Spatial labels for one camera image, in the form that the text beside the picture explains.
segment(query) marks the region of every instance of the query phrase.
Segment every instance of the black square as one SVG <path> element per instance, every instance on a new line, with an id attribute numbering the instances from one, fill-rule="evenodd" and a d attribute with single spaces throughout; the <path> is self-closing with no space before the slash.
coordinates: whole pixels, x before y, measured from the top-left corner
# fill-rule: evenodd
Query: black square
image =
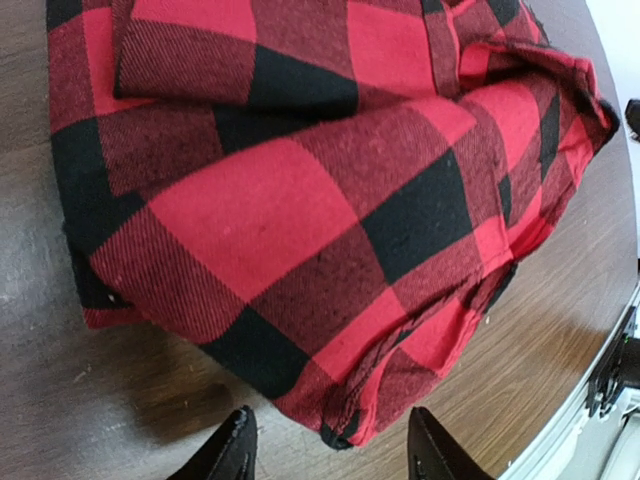
<path id="1" fill-rule="evenodd" d="M 82 13 L 82 0 L 47 0 L 47 31 Z"/>
<path id="2" fill-rule="evenodd" d="M 547 177 L 551 165 L 558 154 L 560 143 L 560 97 L 551 100 L 547 113 L 540 121 L 540 170 L 542 180 Z"/>
<path id="3" fill-rule="evenodd" d="M 216 106 L 213 112 L 226 155 L 318 123 L 301 115 L 261 113 L 240 107 Z"/>
<path id="4" fill-rule="evenodd" d="M 506 26 L 520 12 L 520 0 L 488 0 L 501 27 Z"/>
<path id="5" fill-rule="evenodd" d="M 309 361 L 302 350 L 250 307 L 222 337 L 200 348 L 272 400 L 291 391 Z"/>
<path id="6" fill-rule="evenodd" d="M 472 232 L 452 150 L 393 194 L 362 225 L 389 283 Z"/>
<path id="7" fill-rule="evenodd" d="M 345 118 L 356 113 L 358 86 L 329 70 L 258 45 L 249 106 L 317 119 Z"/>
<path id="8" fill-rule="evenodd" d="M 590 93 L 586 90 L 575 89 L 572 92 L 572 103 L 580 115 L 590 115 L 593 112 Z"/>
<path id="9" fill-rule="evenodd" d="M 334 450 L 347 450 L 352 448 L 353 445 L 349 442 L 349 439 L 358 431 L 358 427 L 360 426 L 360 415 L 360 410 L 356 410 L 347 426 L 344 427 L 342 434 L 334 432 L 329 425 L 323 423 L 320 427 L 320 438 Z"/>
<path id="10" fill-rule="evenodd" d="M 504 276 L 500 280 L 500 283 L 496 286 L 495 291 L 491 295 L 491 299 L 489 300 L 489 302 L 487 303 L 487 306 L 482 312 L 483 314 L 486 315 L 489 312 L 489 310 L 491 310 L 491 308 L 493 308 L 493 306 L 498 302 L 498 300 L 500 300 L 500 297 L 502 296 L 502 294 L 507 291 L 507 288 L 511 284 L 511 281 L 516 276 L 517 270 L 518 270 L 517 264 L 514 264 L 511 267 L 509 267 L 509 270 L 504 274 Z"/>
<path id="11" fill-rule="evenodd" d="M 422 10 L 425 15 L 430 13 L 444 12 L 441 0 L 422 0 Z"/>
<path id="12" fill-rule="evenodd" d="M 91 255 L 144 207 L 144 200 L 135 193 L 112 194 L 95 118 L 52 135 L 51 150 L 67 237 Z"/>
<path id="13" fill-rule="evenodd" d="M 402 342 L 404 342 L 407 338 L 409 338 L 411 336 L 411 334 L 414 332 L 413 329 L 407 329 L 407 330 L 403 330 L 401 331 L 398 336 L 396 337 L 395 341 L 393 342 L 393 346 L 395 347 L 396 345 L 400 345 Z"/>
<path id="14" fill-rule="evenodd" d="M 126 302 L 117 293 L 107 287 L 91 268 L 86 255 L 69 244 L 73 276 L 83 308 L 97 310 L 118 310 L 130 308 L 133 304 Z"/>
<path id="15" fill-rule="evenodd" d="M 511 218 L 511 180 L 509 175 L 505 175 L 502 181 L 498 184 L 498 190 L 500 191 L 500 200 L 502 202 L 502 215 L 504 221 L 509 225 L 509 219 Z"/>

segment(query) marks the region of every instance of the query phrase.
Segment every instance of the fabric fold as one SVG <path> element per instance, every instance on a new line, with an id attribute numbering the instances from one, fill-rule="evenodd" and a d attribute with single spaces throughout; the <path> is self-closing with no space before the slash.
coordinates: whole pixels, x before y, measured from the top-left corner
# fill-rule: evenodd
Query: fabric fold
<path id="1" fill-rule="evenodd" d="M 618 128 L 517 0 L 48 0 L 92 328 L 198 345 L 331 447 L 447 376 Z"/>

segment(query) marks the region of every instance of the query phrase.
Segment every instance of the black object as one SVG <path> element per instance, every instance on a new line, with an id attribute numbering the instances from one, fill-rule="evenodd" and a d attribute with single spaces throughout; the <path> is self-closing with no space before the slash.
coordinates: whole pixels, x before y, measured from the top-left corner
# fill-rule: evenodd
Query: black object
<path id="1" fill-rule="evenodd" d="M 251 409 L 236 410 L 167 480 L 254 480 L 257 440 Z M 407 452 L 409 480 L 494 480 L 423 407 L 411 412 Z"/>
<path id="2" fill-rule="evenodd" d="M 493 480 L 426 408 L 414 408 L 407 442 L 409 480 Z"/>
<path id="3" fill-rule="evenodd" d="M 640 100 L 630 100 L 624 112 L 627 123 L 634 133 L 634 139 L 640 141 Z"/>
<path id="4" fill-rule="evenodd" d="M 640 340 L 633 338 L 636 307 L 630 307 L 609 347 L 589 377 L 589 416 L 607 415 L 626 387 L 640 388 Z"/>
<path id="5" fill-rule="evenodd" d="M 167 480 L 253 480 L 257 452 L 256 417 L 242 407 Z"/>

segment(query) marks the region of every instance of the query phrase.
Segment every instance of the plaid fabric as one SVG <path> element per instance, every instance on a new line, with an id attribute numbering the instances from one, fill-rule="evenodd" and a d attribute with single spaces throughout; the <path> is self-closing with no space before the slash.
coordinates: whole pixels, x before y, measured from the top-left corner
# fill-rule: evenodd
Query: plaid fabric
<path id="1" fill-rule="evenodd" d="M 617 128 L 516 0 L 48 0 L 92 328 L 153 322 L 335 448 L 451 370 Z"/>

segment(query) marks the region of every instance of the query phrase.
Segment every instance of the white surface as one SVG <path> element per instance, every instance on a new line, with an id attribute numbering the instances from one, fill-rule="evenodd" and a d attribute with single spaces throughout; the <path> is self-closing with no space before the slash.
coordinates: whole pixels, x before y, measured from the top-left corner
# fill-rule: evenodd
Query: white surface
<path id="1" fill-rule="evenodd" d="M 611 451 L 624 427 L 623 413 L 629 407 L 630 400 L 631 393 L 624 391 L 616 402 L 616 408 L 607 415 L 606 419 L 600 419 L 596 415 L 589 420 L 578 438 L 573 458 L 562 474 L 554 480 L 601 479 Z"/>
<path id="2" fill-rule="evenodd" d="M 601 480 L 638 480 L 640 478 L 640 415 L 634 415 L 624 427 Z"/>
<path id="3" fill-rule="evenodd" d="M 611 74 L 618 93 L 618 104 L 624 113 L 631 98 L 640 98 L 640 1 L 586 0 L 607 54 Z M 640 143 L 630 140 L 630 130 L 623 121 L 635 190 L 636 212 L 640 212 Z M 640 238 L 640 215 L 636 215 Z"/>
<path id="4" fill-rule="evenodd" d="M 578 441 L 582 435 L 583 428 L 589 422 L 589 411 L 585 408 L 578 416 L 576 424 L 571 429 L 569 436 L 562 442 L 560 447 L 553 453 L 548 463 L 535 474 L 540 480 L 560 480 L 560 475 L 567 470 L 571 460 L 576 454 Z"/>

